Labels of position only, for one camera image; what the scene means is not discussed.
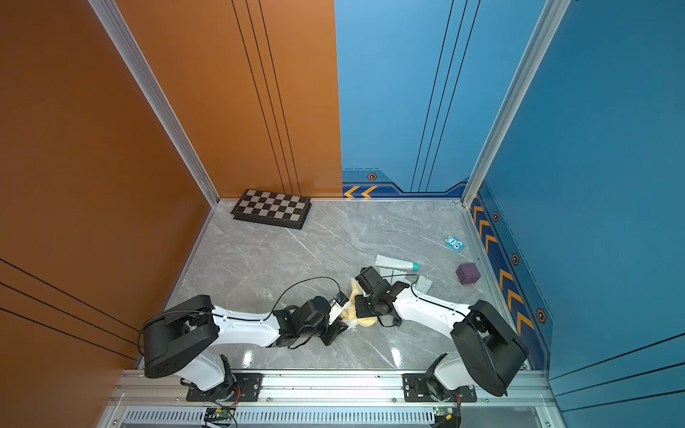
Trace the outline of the yellow cleaning cloth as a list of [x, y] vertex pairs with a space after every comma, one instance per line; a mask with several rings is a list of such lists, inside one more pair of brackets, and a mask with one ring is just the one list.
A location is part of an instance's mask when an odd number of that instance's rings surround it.
[[341, 319], [347, 322], [350, 326], [357, 324], [362, 327], [374, 326], [378, 320], [375, 316], [369, 316], [365, 312], [362, 304], [365, 303], [365, 292], [360, 283], [355, 279], [351, 279], [351, 293], [349, 296], [349, 307], [343, 311]]

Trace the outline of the white tube green cap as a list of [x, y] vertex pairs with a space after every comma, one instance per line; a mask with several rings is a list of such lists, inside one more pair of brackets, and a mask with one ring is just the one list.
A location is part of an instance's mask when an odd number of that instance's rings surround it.
[[419, 271], [419, 265], [415, 262], [408, 260], [400, 260], [392, 257], [387, 257], [383, 255], [376, 256], [376, 265], [378, 267], [387, 269], [398, 269], [405, 271]]

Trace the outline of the white toothpaste tube purple cap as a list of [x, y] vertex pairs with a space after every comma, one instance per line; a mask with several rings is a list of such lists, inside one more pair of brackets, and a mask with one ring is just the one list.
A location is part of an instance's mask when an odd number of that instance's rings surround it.
[[433, 281], [430, 279], [427, 279], [424, 276], [419, 276], [417, 278], [417, 281], [414, 283], [415, 289], [418, 292], [422, 292], [422, 294], [428, 294], [432, 285], [433, 285]]

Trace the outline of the white tube black cap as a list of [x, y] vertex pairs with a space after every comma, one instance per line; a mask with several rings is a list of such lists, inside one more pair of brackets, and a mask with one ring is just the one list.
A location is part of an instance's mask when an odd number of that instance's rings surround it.
[[328, 318], [328, 324], [332, 325], [337, 321], [337, 319], [340, 319], [340, 317], [345, 317], [344, 313], [350, 308], [351, 303], [345, 303], [344, 305], [340, 305], [339, 303], [334, 303], [331, 306], [330, 312], [329, 312], [329, 318]]

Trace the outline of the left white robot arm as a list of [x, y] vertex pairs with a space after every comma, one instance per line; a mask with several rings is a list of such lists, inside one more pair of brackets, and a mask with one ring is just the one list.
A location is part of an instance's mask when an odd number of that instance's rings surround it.
[[313, 338], [328, 346], [347, 329], [340, 317], [349, 306], [339, 292], [330, 301], [317, 296], [300, 307], [254, 314], [225, 310], [213, 305], [210, 296], [198, 295], [144, 324], [144, 375], [178, 377], [188, 386], [190, 401], [235, 399], [237, 378], [228, 358], [213, 347], [251, 344], [293, 351]]

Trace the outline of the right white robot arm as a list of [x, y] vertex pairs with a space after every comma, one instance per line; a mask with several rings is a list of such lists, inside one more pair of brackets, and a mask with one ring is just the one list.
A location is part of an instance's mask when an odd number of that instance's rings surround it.
[[375, 287], [351, 280], [351, 309], [358, 320], [392, 316], [399, 322], [426, 326], [450, 338], [456, 350], [442, 353], [426, 370], [427, 393], [436, 401], [451, 401], [472, 385], [495, 397], [508, 387], [530, 351], [524, 341], [487, 301], [472, 305], [443, 301], [403, 282]]

